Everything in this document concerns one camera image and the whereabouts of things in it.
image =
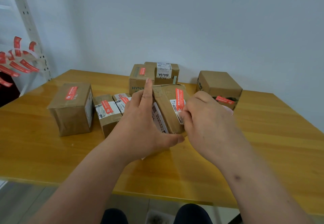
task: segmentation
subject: yellow table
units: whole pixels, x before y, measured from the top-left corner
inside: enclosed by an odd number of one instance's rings
[[[91,133],[58,136],[46,107],[67,82],[91,83],[94,96],[128,91],[127,76],[70,70],[0,108],[0,178],[59,185],[103,140],[96,115]],[[195,85],[185,85],[192,95]],[[324,214],[324,134],[272,93],[243,91],[234,113],[297,202],[308,213]],[[221,173],[188,139],[128,165],[114,193],[237,207]]]

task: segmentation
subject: red sticker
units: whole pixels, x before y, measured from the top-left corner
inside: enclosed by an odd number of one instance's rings
[[[27,69],[21,67],[20,65],[18,65],[16,62],[13,62],[13,61],[9,65],[11,67],[14,67],[15,69],[21,71],[21,72],[25,72],[25,73],[30,73],[31,72],[30,70],[27,70]]]
[[[177,111],[182,111],[184,107],[184,99],[183,99],[183,91],[181,89],[176,88],[176,105]]]
[[[14,48],[20,48],[20,41],[21,41],[20,37],[18,36],[14,37]],[[20,50],[15,49],[15,55],[20,57],[21,56]]]
[[[0,64],[5,64],[5,63],[6,63],[6,53],[0,52]]]
[[[36,42],[31,42],[30,44],[29,44],[29,50],[31,50],[31,51],[35,51],[34,50],[34,48],[35,48],[35,45],[37,45],[37,43]]]
[[[124,95],[119,94],[118,96],[125,104],[129,101],[129,99],[127,97],[125,97]]]
[[[22,59],[22,60],[20,61],[20,63],[21,63],[24,67],[30,69],[31,71],[39,72],[39,69],[37,69],[36,67],[32,66],[30,63],[28,63],[28,62],[27,62],[26,60],[24,60],[24,59]]]
[[[11,75],[12,77],[18,77],[18,76],[20,76],[19,73],[14,72],[14,71],[8,69],[7,67],[4,67],[3,65],[0,65],[0,71],[6,73],[8,75]]]
[[[65,99],[72,100],[76,94],[77,89],[78,89],[78,87],[71,87],[70,90],[67,92]]]
[[[141,70],[140,70],[140,75],[145,75],[145,67],[143,67],[143,68],[141,68]]]
[[[10,57],[8,57],[8,60],[15,60],[14,55],[12,54],[12,50],[9,50],[8,53],[10,53]]]
[[[1,77],[0,77],[0,84],[6,86],[6,87],[11,87],[12,83],[8,83],[6,82],[5,80],[3,80]]]
[[[224,102],[224,103],[229,103],[229,104],[234,104],[235,102],[233,100],[229,100],[229,99],[226,99],[222,96],[217,96],[215,100],[218,100],[220,102]]]
[[[105,112],[106,112],[107,114],[113,112],[113,110],[112,110],[112,108],[110,107],[110,104],[108,103],[107,100],[103,100],[101,103],[102,103],[102,106],[103,106],[103,108],[105,109]]]

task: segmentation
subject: right hand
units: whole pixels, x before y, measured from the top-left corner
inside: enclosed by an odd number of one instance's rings
[[[231,114],[204,91],[186,102],[180,116],[193,148],[218,168],[250,148]]]

